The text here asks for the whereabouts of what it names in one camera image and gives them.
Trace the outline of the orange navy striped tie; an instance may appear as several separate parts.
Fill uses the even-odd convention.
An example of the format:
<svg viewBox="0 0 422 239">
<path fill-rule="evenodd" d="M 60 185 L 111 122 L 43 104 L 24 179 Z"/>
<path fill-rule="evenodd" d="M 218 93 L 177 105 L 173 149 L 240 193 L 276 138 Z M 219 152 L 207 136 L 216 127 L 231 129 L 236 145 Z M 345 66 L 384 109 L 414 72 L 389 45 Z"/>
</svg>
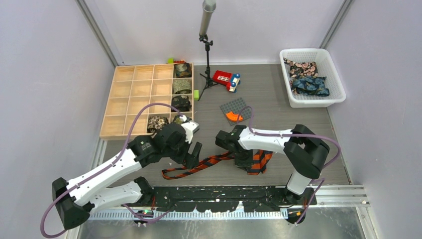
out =
<svg viewBox="0 0 422 239">
<path fill-rule="evenodd" d="M 253 164 L 250 167 L 246 167 L 244 171 L 247 172 L 248 175 L 259 175 L 260 173 L 264 174 L 267 170 L 267 163 L 273 156 L 273 152 L 265 151 L 265 150 L 258 150 L 252 157 Z M 212 167 L 217 163 L 225 160 L 232 160 L 234 156 L 231 156 L 229 152 L 210 156 L 208 158 L 203 159 L 199 162 L 198 166 L 188 169 L 187 167 L 179 167 L 179 168 L 170 168 L 170 169 L 163 169 L 162 170 L 162 177 L 166 180 L 175 180 L 187 177 L 194 173 L 200 172 L 204 169 Z M 174 171 L 183 171 L 183 173 L 175 176 L 168 176 L 167 173 L 174 172 Z"/>
</svg>

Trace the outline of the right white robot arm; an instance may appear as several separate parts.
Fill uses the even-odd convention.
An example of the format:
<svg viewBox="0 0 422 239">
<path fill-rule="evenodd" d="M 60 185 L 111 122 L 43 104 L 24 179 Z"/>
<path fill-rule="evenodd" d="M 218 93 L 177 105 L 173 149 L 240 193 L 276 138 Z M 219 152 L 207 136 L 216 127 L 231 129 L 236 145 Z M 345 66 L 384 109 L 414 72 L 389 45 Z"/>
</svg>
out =
<svg viewBox="0 0 422 239">
<path fill-rule="evenodd" d="M 215 144 L 233 155 L 235 165 L 249 175 L 265 173 L 275 153 L 285 155 L 294 168 L 279 197 L 279 201 L 287 205 L 297 204 L 304 198 L 306 187 L 319 178 L 330 151 L 321 137 L 302 124 L 288 130 L 236 125 L 230 132 L 221 130 Z"/>
</svg>

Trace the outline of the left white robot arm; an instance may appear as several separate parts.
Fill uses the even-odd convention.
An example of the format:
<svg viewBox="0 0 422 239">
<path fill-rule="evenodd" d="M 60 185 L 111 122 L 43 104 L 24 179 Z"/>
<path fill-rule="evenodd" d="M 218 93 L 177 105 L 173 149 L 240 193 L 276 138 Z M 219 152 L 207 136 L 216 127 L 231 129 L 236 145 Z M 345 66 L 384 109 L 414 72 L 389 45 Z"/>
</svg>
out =
<svg viewBox="0 0 422 239">
<path fill-rule="evenodd" d="M 169 157 L 189 169 L 198 166 L 202 144 L 196 142 L 192 153 L 188 152 L 198 130 L 199 124 L 192 120 L 167 124 L 154 136 L 135 137 L 112 159 L 84 175 L 53 181 L 53 200 L 64 229 L 80 226 L 96 212 L 114 206 L 149 205 L 153 191 L 145 178 L 138 177 L 117 187 L 111 184 L 161 158 Z"/>
</svg>

